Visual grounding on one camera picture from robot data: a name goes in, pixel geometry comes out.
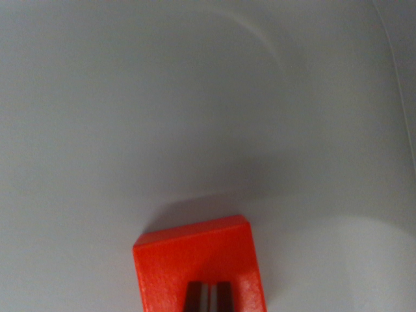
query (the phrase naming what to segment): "white surface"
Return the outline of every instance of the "white surface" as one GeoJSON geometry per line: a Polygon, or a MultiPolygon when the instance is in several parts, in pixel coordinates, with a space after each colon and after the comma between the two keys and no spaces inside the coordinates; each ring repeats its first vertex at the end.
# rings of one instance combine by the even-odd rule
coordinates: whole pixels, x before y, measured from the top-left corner
{"type": "Polygon", "coordinates": [[[370,2],[6,3],[0,41],[4,311],[141,311],[136,238],[237,212],[269,311],[416,310],[415,174],[370,2]]]}

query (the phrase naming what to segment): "red plastic object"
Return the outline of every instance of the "red plastic object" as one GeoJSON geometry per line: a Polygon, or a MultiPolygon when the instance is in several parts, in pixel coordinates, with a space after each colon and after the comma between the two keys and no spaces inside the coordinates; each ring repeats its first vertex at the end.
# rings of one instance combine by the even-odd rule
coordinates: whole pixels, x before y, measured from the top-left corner
{"type": "Polygon", "coordinates": [[[243,216],[143,234],[133,256],[144,312],[182,312],[189,281],[230,281],[235,312],[266,312],[252,231],[243,216]]]}

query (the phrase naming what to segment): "white background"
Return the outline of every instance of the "white background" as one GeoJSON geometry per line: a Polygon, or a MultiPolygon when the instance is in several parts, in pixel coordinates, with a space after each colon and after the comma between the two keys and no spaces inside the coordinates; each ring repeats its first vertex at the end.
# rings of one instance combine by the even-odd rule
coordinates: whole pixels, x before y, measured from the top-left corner
{"type": "Polygon", "coordinates": [[[404,102],[368,1],[2,3],[0,309],[141,311],[143,231],[242,213],[269,311],[414,311],[415,26],[377,4],[404,102]]]}

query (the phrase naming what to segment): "orange-red block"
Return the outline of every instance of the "orange-red block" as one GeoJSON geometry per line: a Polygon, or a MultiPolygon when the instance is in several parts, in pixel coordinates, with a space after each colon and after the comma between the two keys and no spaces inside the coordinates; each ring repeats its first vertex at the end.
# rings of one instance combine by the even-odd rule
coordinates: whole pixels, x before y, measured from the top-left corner
{"type": "Polygon", "coordinates": [[[230,281],[235,312],[266,312],[252,231],[243,216],[143,234],[133,256],[144,312],[182,312],[189,281],[230,281]]]}

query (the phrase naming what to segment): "block top face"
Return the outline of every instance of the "block top face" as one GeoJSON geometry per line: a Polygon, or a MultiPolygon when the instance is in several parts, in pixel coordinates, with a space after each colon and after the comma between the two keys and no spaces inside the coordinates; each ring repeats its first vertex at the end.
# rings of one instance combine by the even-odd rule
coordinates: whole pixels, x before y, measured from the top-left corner
{"type": "Polygon", "coordinates": [[[221,230],[233,226],[241,226],[243,224],[250,225],[245,217],[237,215],[212,221],[190,224],[187,226],[173,227],[171,229],[164,229],[162,231],[145,233],[138,238],[135,246],[165,241],[168,239],[186,237],[189,235],[197,235],[208,231],[221,230]]]}

